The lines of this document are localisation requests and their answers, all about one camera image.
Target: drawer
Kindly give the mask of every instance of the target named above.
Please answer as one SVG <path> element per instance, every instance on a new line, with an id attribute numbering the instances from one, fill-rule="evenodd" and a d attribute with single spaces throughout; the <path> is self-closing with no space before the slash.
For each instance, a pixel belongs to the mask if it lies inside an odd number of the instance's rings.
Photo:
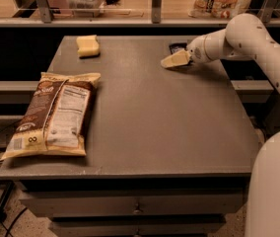
<path id="1" fill-rule="evenodd" d="M 167 216 L 67 219 L 52 221 L 49 229 L 60 237 L 81 236 L 203 236 L 219 230 L 222 216 Z"/>
<path id="2" fill-rule="evenodd" d="M 242 189 L 23 193 L 37 217 L 226 214 L 244 203 Z"/>

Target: desk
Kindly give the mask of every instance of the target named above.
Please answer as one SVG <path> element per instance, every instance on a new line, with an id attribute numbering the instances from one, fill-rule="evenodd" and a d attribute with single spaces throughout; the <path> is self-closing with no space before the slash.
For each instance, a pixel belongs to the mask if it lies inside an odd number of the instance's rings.
<path id="1" fill-rule="evenodd" d="M 86 157 L 4 161 L 0 179 L 59 236 L 200 234 L 243 204 L 258 140 L 220 61 L 161 67 L 194 37 L 103 37 L 80 59 L 65 37 L 49 72 L 102 74 Z"/>

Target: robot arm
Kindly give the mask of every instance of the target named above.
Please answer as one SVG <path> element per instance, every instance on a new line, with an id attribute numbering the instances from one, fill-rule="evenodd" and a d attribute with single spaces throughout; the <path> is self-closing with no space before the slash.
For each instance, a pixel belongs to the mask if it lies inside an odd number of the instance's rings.
<path id="1" fill-rule="evenodd" d="M 235 16 L 224 30 L 198 37 L 161 61 L 163 67 L 252 59 L 280 94 L 280 44 L 251 14 Z M 262 146 L 255 159 L 247 201 L 245 237 L 280 236 L 280 132 Z"/>

